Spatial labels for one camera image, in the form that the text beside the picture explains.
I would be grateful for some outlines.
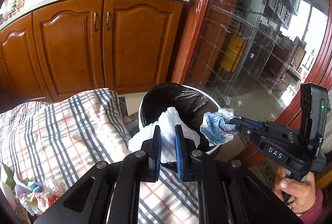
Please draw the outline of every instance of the trash can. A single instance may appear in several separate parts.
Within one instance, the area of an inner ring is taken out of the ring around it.
[[[177,83],[162,83],[153,87],[144,96],[138,109],[138,126],[142,130],[145,126],[158,120],[162,112],[168,107],[175,107],[180,119],[200,136],[198,149],[215,157],[220,150],[220,144],[209,146],[209,141],[200,132],[203,115],[214,113],[220,108],[218,103],[199,89],[179,85]]]

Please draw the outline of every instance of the red sleeve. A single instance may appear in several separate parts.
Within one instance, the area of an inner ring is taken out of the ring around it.
[[[304,224],[314,224],[323,212],[323,193],[316,189],[316,201],[314,205],[306,211],[303,215],[300,216],[300,219]]]

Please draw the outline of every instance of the blue gripper pad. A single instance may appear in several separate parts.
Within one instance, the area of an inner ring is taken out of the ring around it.
[[[182,166],[182,152],[180,147],[179,134],[176,132],[175,135],[175,154],[176,154],[176,166],[180,180],[183,180],[183,166]]]

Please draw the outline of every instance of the human hand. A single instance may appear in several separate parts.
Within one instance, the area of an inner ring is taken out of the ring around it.
[[[295,197],[292,204],[294,213],[308,211],[316,201],[315,177],[309,173],[306,181],[301,183],[295,179],[286,178],[286,169],[279,166],[272,188],[273,193],[283,200],[282,191]]]

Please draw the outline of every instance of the metal bolt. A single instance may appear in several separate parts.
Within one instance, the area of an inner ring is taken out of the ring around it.
[[[234,159],[231,161],[231,164],[234,168],[238,168],[241,166],[241,161],[237,160],[237,159]]]
[[[98,169],[103,169],[103,168],[105,168],[107,166],[107,162],[106,161],[98,161],[97,162],[97,168]]]
[[[202,155],[202,152],[200,150],[193,150],[191,153],[194,157],[199,157]]]
[[[135,156],[141,158],[141,157],[145,156],[145,152],[143,150],[137,151],[135,153]]]

